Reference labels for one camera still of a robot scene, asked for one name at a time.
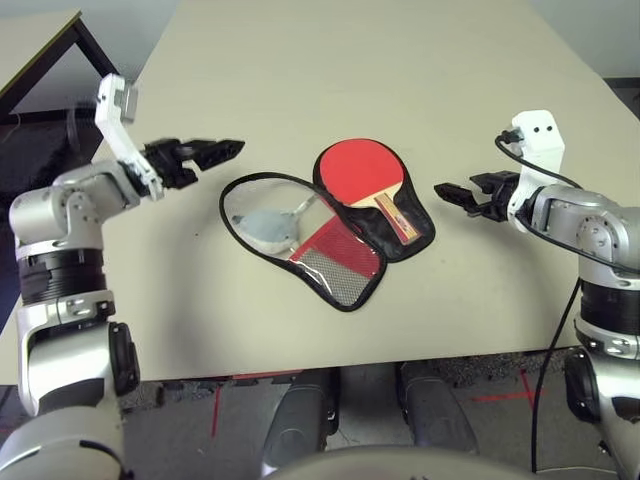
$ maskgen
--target red rubber paddle face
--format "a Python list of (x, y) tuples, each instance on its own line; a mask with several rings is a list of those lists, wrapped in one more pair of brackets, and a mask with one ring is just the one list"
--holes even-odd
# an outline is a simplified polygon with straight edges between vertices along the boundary
[(384, 145), (366, 138), (354, 138), (325, 150), (320, 161), (320, 176), (336, 200), (353, 205), (402, 183), (404, 170)]

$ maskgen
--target ping pong paddle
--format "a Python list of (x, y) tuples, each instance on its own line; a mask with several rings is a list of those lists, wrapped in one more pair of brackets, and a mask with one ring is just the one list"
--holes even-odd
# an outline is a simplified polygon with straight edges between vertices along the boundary
[(381, 143), (354, 138), (332, 145), (322, 155), (320, 176), (325, 188), (344, 205), (380, 210), (403, 245), (420, 238), (420, 232), (393, 203), (404, 170)]

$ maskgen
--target table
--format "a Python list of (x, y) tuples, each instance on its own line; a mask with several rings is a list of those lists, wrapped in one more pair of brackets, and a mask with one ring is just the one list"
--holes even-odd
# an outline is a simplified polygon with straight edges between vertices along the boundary
[[(129, 131), (141, 147), (247, 142), (196, 185), (105, 225), (114, 318), (131, 327), (145, 380), (546, 347), (577, 258), (433, 192), (518, 170), (493, 139), (522, 110), (554, 113), (565, 175), (640, 200), (640, 123), (524, 0), (185, 1), (139, 87)], [(247, 173), (310, 179), (317, 155), (350, 137), (398, 152), (437, 234), (341, 313), (236, 243), (217, 203)], [(109, 155), (103, 146), (96, 159)], [(567, 328), (560, 345), (571, 343)], [(15, 382), (14, 345), (11, 321), (0, 383)]]
[(72, 45), (101, 76), (118, 73), (77, 9), (0, 18), (0, 121)]

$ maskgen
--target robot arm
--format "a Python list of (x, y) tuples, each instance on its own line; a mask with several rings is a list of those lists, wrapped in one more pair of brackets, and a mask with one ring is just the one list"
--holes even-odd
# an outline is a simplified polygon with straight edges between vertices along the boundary
[(501, 143), (508, 143), (512, 150), (505, 153), (525, 166), (519, 175), (505, 171), (471, 177), (491, 195), (489, 200), (478, 203), (470, 190), (451, 183), (435, 190), (470, 216), (508, 220), (522, 232), (579, 255), (582, 302), (574, 325), (584, 348), (565, 362), (567, 402), (579, 419), (599, 428), (621, 478), (637, 480), (640, 207), (621, 207), (558, 174), (564, 142), (547, 111), (520, 113), (512, 130), (496, 139)]
[(243, 142), (164, 139), (139, 152), (122, 121), (133, 118), (135, 90), (115, 75), (98, 95), (96, 125), (118, 161), (58, 177), (13, 202), (22, 307), (17, 312), (18, 389), (36, 418), (0, 451), (0, 479), (121, 479), (123, 439), (117, 397), (139, 383), (135, 345), (111, 322), (113, 294), (102, 271), (102, 224), (166, 188), (197, 181), (235, 157)]

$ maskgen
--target wooden paddle handle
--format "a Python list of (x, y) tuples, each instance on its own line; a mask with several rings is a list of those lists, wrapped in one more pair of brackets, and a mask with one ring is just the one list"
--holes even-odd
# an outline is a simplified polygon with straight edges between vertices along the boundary
[(393, 231), (396, 232), (400, 243), (403, 245), (409, 245), (411, 242), (420, 237), (420, 233), (413, 228), (409, 220), (398, 210), (393, 200), (383, 193), (374, 198), (380, 211), (385, 216), (387, 221), (391, 224)]

